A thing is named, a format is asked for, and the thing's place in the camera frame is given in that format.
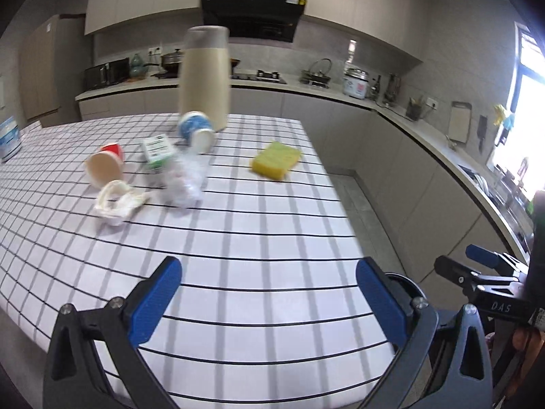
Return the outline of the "person's right hand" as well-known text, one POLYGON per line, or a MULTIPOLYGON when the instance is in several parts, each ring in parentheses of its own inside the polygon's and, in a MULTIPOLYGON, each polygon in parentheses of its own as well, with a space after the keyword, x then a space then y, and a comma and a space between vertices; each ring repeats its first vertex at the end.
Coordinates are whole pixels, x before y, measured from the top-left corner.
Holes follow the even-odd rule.
POLYGON ((515 328, 511 336, 513 348, 518 352, 524 351, 527 347, 532 352, 540 352, 541 346, 544 343, 544 332, 538 331, 535 328, 515 328))

